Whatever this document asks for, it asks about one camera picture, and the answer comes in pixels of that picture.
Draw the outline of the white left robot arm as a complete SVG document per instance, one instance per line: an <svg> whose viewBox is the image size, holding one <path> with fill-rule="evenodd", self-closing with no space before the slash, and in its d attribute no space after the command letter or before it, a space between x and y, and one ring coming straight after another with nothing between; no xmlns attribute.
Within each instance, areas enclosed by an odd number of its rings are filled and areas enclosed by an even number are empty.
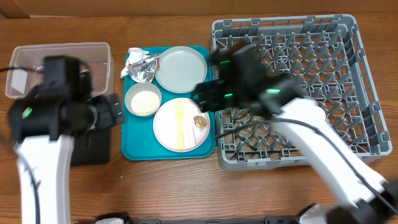
<svg viewBox="0 0 398 224"><path fill-rule="evenodd" d="M125 122L118 95L91 95L90 66L66 55L44 58L42 83L8 111L15 140L23 223L70 223L75 139Z"/></svg>

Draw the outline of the yellow plastic spoon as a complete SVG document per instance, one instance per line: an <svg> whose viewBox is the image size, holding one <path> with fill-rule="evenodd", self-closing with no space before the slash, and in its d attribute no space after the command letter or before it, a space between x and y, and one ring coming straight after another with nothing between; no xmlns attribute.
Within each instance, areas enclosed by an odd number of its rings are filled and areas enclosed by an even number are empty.
<svg viewBox="0 0 398 224"><path fill-rule="evenodd" d="M184 135L183 135L183 116L184 116L184 106L182 101L177 101L175 105L175 115L177 118L177 147L178 150L183 150L184 145Z"/></svg>

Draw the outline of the large pinkish white plate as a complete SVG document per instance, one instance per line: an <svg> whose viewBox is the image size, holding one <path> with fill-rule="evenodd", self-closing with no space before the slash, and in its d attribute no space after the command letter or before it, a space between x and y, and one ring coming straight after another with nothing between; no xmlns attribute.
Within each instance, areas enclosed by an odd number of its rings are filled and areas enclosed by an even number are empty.
<svg viewBox="0 0 398 224"><path fill-rule="evenodd" d="M210 133L210 116L193 100L176 98L156 112L153 130L156 140L173 152L189 152L201 146Z"/></svg>

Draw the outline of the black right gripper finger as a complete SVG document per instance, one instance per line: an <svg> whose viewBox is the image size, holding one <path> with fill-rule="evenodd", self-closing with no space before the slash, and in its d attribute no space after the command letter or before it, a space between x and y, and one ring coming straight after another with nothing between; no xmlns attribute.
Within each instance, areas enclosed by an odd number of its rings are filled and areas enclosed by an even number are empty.
<svg viewBox="0 0 398 224"><path fill-rule="evenodd" d="M226 93L226 86L224 81L217 79L197 84L191 93L191 98L200 98L200 95L224 96L225 93Z"/></svg>
<svg viewBox="0 0 398 224"><path fill-rule="evenodd" d="M202 112L215 112L230 108L233 106L233 95L221 96L201 96L197 100L197 105Z"/></svg>

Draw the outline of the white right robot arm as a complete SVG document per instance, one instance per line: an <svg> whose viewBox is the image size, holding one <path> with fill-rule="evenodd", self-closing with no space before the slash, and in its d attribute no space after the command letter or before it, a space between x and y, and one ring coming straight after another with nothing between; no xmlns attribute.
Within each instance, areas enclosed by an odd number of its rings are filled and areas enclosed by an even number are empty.
<svg viewBox="0 0 398 224"><path fill-rule="evenodd" d="M286 73L270 76L245 41L214 51L208 62L219 77L195 87L192 99L199 108L247 108L260 116L292 142L335 196L334 205L309 206L292 223L385 223L397 214L397 182L352 153L296 80Z"/></svg>

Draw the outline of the grey bowl of rice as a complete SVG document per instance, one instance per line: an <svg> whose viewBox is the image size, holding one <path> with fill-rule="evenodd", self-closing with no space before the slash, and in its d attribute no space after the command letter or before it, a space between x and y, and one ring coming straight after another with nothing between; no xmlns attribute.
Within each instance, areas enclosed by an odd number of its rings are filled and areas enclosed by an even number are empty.
<svg viewBox="0 0 398 224"><path fill-rule="evenodd" d="M151 83L136 83L124 94L124 104L133 115L147 117L160 108L162 95Z"/></svg>

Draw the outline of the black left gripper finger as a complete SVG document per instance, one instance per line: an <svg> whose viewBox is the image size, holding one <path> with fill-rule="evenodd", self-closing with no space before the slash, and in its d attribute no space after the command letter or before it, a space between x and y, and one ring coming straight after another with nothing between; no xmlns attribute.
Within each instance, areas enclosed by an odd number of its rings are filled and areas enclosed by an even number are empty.
<svg viewBox="0 0 398 224"><path fill-rule="evenodd" d="M126 121L126 118L123 113L123 106L120 103L117 94L112 93L109 95L109 106L110 106L109 110L114 120L114 124L123 124Z"/></svg>
<svg viewBox="0 0 398 224"><path fill-rule="evenodd" d="M98 95L91 99L94 108L94 121L91 129L105 129L116 125L116 95Z"/></svg>

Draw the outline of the brown food scrap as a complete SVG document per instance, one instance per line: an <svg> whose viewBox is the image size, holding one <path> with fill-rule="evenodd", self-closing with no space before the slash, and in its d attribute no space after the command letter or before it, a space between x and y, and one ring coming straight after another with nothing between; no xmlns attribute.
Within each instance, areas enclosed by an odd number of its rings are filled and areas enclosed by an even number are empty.
<svg viewBox="0 0 398 224"><path fill-rule="evenodd" d="M207 120L205 117L197 115L193 118L195 125L200 128L204 129L207 126Z"/></svg>

